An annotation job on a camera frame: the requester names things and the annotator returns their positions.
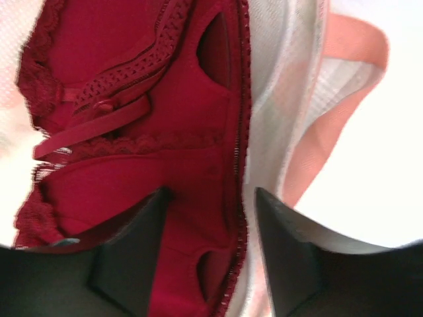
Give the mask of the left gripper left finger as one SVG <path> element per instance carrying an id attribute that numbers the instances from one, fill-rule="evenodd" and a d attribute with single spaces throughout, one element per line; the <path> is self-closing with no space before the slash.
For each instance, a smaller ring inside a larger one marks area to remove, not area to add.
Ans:
<path id="1" fill-rule="evenodd" d="M 148 315 L 170 199 L 159 188 L 73 238 L 2 247 L 1 315 Z"/>

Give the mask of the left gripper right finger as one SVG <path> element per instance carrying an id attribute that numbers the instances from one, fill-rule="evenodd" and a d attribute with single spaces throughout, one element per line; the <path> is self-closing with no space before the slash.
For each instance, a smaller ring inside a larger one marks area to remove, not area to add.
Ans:
<path id="1" fill-rule="evenodd" d="M 386 248 L 347 237 L 257 188 L 275 316 L 421 316 L 422 243 Z"/>

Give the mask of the floral mesh laundry bag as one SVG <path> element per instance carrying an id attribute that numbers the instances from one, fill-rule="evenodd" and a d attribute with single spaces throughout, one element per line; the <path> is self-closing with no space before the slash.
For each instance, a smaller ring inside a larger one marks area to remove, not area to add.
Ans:
<path id="1" fill-rule="evenodd" d="M 1 208 L 17 214 L 34 187 L 35 147 L 47 139 L 33 126 L 17 85 L 23 47 L 44 2 L 1 2 Z M 328 1 L 247 2 L 251 107 L 241 182 L 247 241 L 224 316 L 274 316 L 255 190 L 263 188 L 293 209 L 381 78 L 387 40 L 361 20 L 331 13 Z M 18 248 L 15 239 L 5 247 Z"/>

